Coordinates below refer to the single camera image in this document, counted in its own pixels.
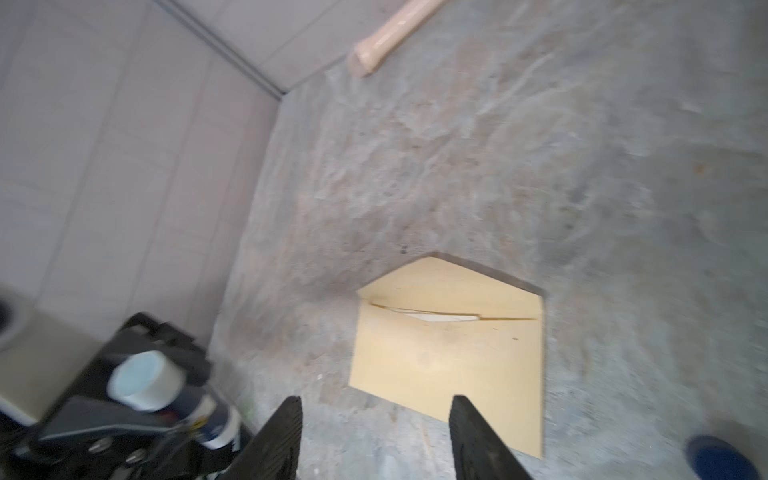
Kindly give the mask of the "blue white glue stick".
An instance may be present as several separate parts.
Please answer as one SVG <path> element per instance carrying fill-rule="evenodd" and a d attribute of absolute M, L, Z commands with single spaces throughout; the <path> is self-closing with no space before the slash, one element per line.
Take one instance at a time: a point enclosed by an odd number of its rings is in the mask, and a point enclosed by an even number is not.
<path fill-rule="evenodd" d="M 132 355 L 118 365 L 107 393 L 136 411 L 169 415 L 210 450 L 240 437 L 242 422 L 236 408 L 210 387 L 192 385 L 187 373 L 157 350 Z"/>

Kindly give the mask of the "blue glue stick cap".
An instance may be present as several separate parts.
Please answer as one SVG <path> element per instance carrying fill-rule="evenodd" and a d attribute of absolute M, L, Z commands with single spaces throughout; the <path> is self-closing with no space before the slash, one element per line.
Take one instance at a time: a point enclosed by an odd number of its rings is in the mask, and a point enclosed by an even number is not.
<path fill-rule="evenodd" d="M 701 480 L 760 480 L 754 463 L 734 446 L 714 436 L 696 436 L 688 441 L 688 465 Z"/>

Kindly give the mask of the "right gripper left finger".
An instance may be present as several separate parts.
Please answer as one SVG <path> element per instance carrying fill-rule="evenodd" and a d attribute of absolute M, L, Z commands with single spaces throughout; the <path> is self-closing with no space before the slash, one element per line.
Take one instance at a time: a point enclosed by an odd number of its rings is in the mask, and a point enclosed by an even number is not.
<path fill-rule="evenodd" d="M 289 396 L 220 479 L 296 479 L 302 430 L 301 398 Z"/>

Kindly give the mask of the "yellow manila envelope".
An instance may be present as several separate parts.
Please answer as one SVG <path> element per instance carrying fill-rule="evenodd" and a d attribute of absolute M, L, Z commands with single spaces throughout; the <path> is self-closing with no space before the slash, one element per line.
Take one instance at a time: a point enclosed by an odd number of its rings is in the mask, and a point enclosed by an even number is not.
<path fill-rule="evenodd" d="M 463 395 L 507 447 L 542 457 L 541 295 L 436 257 L 357 295 L 351 387 L 440 421 Z"/>

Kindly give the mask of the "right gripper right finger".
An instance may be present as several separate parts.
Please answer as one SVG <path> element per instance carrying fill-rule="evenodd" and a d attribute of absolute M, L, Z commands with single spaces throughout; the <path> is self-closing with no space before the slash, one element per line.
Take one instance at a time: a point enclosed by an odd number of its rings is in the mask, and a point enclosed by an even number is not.
<path fill-rule="evenodd" d="M 468 397 L 453 397 L 448 424 L 458 480 L 532 480 Z"/>

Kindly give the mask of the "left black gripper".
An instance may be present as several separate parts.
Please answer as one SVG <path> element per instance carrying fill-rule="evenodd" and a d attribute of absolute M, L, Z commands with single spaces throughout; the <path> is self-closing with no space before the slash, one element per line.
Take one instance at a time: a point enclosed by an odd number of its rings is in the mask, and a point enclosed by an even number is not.
<path fill-rule="evenodd" d="M 169 415 L 139 412 L 109 397 L 113 370 L 128 357 L 153 350 L 181 367 L 192 385 L 214 390 L 213 365 L 194 337 L 136 313 L 41 419 L 24 425 L 1 416 L 2 478 L 204 479 L 224 472 L 252 437 L 243 424 L 238 440 L 210 450 Z"/>

